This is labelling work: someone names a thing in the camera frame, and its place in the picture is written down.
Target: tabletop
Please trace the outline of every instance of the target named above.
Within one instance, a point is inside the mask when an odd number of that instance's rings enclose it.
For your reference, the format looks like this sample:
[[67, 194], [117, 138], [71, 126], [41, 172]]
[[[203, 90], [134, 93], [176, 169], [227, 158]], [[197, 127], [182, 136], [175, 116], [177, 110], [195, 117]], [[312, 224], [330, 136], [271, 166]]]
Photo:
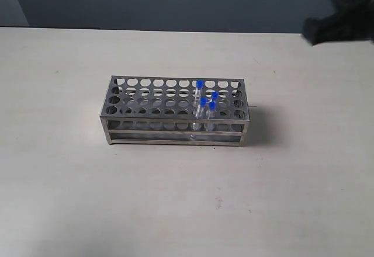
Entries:
[[[0, 255], [373, 255], [373, 62], [299, 34], [0, 29]], [[108, 145], [111, 75], [244, 79], [247, 145]]]

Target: blue screw cap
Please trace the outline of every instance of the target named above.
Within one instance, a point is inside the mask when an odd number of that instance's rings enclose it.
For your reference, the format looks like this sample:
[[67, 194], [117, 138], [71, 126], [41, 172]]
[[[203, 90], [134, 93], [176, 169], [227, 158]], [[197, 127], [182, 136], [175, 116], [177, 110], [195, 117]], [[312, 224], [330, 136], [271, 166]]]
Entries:
[[200, 98], [200, 106], [205, 107], [208, 102], [208, 98]]
[[214, 101], [209, 102], [209, 110], [210, 111], [216, 110], [216, 107], [217, 107], [216, 102], [214, 102]]
[[218, 92], [212, 92], [212, 101], [215, 101], [218, 99]]
[[203, 86], [204, 86], [204, 81], [203, 81], [203, 80], [197, 80], [197, 81], [196, 81], [196, 87], [197, 87], [198, 89], [202, 89]]

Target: stainless steel test tube rack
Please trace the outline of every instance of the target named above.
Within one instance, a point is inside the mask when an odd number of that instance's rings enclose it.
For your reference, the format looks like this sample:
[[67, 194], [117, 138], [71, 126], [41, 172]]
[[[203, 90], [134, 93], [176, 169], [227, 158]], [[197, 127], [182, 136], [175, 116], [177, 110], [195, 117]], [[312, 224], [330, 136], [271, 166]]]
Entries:
[[[202, 96], [219, 93], [213, 119], [193, 115], [198, 79], [205, 82]], [[243, 146], [250, 112], [243, 79], [112, 76], [100, 119], [108, 144]]]

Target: white table surface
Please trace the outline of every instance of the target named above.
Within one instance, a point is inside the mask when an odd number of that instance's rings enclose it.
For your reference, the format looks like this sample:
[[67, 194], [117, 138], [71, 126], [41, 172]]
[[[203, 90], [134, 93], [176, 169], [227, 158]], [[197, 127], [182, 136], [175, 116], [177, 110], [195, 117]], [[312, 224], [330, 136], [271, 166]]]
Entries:
[[[0, 256], [373, 256], [374, 46], [0, 29]], [[244, 78], [250, 146], [108, 145], [111, 75]]]

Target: rack top plate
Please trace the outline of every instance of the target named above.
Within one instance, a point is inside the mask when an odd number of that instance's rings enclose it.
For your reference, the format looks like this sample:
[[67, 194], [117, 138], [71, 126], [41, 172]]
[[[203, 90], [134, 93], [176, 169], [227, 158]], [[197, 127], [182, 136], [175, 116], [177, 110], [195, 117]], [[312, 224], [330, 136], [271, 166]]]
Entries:
[[205, 82], [203, 95], [219, 93], [213, 119], [249, 121], [243, 79], [112, 76], [101, 117], [184, 119], [193, 121], [196, 81]]

